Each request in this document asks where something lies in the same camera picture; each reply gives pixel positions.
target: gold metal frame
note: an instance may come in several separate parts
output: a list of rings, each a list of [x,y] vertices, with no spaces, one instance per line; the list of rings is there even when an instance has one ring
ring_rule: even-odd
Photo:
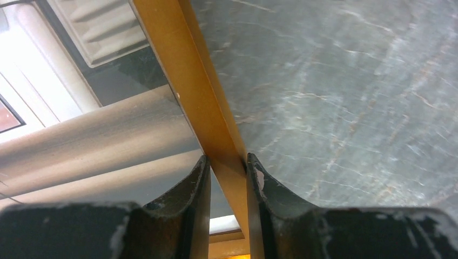
[[[249,254],[246,150],[189,0],[132,0],[242,233],[210,238],[209,258]]]

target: black plastic part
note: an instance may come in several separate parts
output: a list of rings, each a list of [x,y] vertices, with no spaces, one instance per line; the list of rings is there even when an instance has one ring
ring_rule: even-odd
[[[145,208],[37,203],[0,213],[0,258],[208,258],[210,164]]]
[[[247,163],[251,258],[458,258],[458,228],[430,208],[319,208]]]

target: glass surface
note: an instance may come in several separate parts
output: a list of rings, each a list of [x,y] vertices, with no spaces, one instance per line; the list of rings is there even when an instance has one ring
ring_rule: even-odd
[[[456,1],[191,2],[248,151],[286,187],[458,220]]]
[[[144,205],[191,171],[202,151],[127,1],[36,1],[3,11],[8,26],[0,45],[8,51],[1,52],[6,58],[0,72],[44,125],[41,134],[62,122],[97,120],[77,133],[62,128],[64,140],[50,139],[46,148],[8,146],[14,157],[0,155],[6,161],[0,165],[0,206],[123,200]],[[23,138],[39,142],[36,136]],[[78,152],[91,142],[97,152]],[[49,163],[35,161],[45,154]],[[27,159],[32,162],[23,172]],[[212,175],[211,217],[231,214]]]

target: gray floor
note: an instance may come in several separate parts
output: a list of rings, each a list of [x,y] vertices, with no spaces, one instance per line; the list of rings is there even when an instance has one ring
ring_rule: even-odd
[[[458,219],[454,0],[192,0],[250,152],[320,206]]]

